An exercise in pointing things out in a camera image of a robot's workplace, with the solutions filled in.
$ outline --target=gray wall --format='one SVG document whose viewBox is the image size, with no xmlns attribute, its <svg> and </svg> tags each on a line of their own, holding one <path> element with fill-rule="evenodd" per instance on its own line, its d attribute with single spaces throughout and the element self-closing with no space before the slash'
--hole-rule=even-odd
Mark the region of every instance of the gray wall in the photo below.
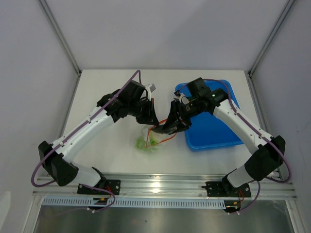
<svg viewBox="0 0 311 233">
<path fill-rule="evenodd" d="M 38 144 L 58 135 L 76 76 L 35 0 L 0 1 L 0 196 L 12 192 L 1 232 L 23 225 Z"/>
<path fill-rule="evenodd" d="M 269 128 L 286 153 L 304 217 L 311 221 L 311 1 L 299 0 L 255 73 Z"/>
<path fill-rule="evenodd" d="M 248 70 L 287 0 L 48 0 L 82 69 Z"/>
</svg>

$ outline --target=blue tray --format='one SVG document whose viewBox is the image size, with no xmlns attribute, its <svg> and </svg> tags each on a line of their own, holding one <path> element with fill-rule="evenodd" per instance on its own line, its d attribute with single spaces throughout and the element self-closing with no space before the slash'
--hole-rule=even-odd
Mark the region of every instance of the blue tray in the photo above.
<svg viewBox="0 0 311 233">
<path fill-rule="evenodd" d="M 232 100 L 239 106 L 237 99 L 233 93 L 231 85 L 228 81 L 222 80 L 230 89 Z M 224 85 L 213 81 L 205 81 L 205 84 L 213 91 L 217 88 L 227 92 Z M 181 88 L 185 83 L 176 86 L 175 91 Z M 187 87 L 181 89 L 180 93 L 184 93 L 186 97 L 190 97 Z M 243 144 L 228 126 L 222 121 L 209 113 L 201 113 L 191 118 L 192 126 L 185 131 L 186 142 L 191 151 L 209 150 L 214 148 L 231 147 Z"/>
</svg>

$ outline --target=orange trim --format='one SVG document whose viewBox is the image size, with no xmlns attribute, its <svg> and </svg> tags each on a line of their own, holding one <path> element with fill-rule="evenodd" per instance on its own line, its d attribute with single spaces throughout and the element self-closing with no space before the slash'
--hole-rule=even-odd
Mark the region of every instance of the orange trim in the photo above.
<svg viewBox="0 0 311 233">
<path fill-rule="evenodd" d="M 163 124 L 163 123 L 165 123 L 165 122 L 166 122 L 166 120 L 167 120 L 167 119 L 160 121 L 160 122 L 159 122 L 159 124 Z M 177 134 L 177 133 L 175 133 L 173 136 L 171 136 L 171 137 L 169 137 L 169 138 L 165 138 L 165 139 L 163 139 L 162 141 L 160 141 L 160 142 L 158 142 L 158 143 L 156 143 L 156 144 L 154 144 L 154 145 L 147 146 L 150 131 L 151 131 L 152 129 L 154 129 L 154 128 L 155 128 L 155 126 L 153 126 L 153 127 L 151 127 L 151 128 L 149 128 L 149 129 L 148 129 L 148 133 L 147 133 L 147 139 L 146 139 L 146 145 L 145 145 L 145 148 L 148 148 L 148 147 L 153 147 L 153 146 L 158 145 L 158 144 L 160 144 L 160 143 L 162 143 L 162 142 L 166 142 L 166 141 L 168 141 L 168 140 L 171 140 L 171 139 L 173 139 L 173 138 L 176 136 L 176 134 Z"/>
</svg>

